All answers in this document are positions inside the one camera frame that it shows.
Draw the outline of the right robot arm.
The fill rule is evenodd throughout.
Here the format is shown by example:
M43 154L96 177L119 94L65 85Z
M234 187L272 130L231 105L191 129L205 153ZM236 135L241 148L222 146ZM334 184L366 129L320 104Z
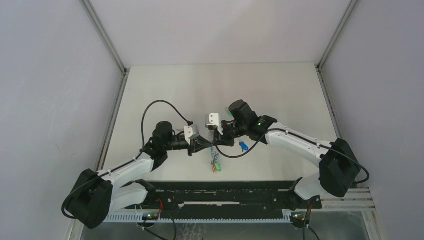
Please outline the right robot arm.
M322 194L343 198L351 187L362 183L356 180L361 171L366 174L365 182L370 178L370 173L344 139L328 141L310 137L283 125L276 118L257 115L242 99L233 102L229 111L233 120L220 121L214 130L214 146L230 147L237 138L247 136L255 145L280 147L317 167L317 173L299 178L292 186L289 203L295 208L302 208L309 199Z

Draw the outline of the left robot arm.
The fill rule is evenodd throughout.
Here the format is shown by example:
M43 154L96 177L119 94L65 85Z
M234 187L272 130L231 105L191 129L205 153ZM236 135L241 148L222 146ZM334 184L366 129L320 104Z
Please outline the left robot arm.
M137 156L109 169L84 170L63 201L62 214L94 229L110 212L138 204L149 209L157 196L136 181L158 169L168 159L169 151L187 150L192 155L211 146L212 142L200 136L195 124L175 134L170 122L161 121Z

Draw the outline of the metal key organiser with rings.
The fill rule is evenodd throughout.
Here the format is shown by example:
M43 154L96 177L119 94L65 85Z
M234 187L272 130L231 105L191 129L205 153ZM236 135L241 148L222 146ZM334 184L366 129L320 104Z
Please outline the metal key organiser with rings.
M214 146L215 135L213 130L208 131L208 138L211 142L210 154L211 154L211 166L212 172L217 174L222 171L221 164L219 162L220 154L217 148Z

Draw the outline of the key with blue tag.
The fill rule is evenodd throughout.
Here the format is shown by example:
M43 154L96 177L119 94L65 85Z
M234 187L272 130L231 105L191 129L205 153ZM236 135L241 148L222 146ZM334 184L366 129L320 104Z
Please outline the key with blue tag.
M239 146L241 147L241 151L243 153L249 150L249 146L244 141L239 141Z

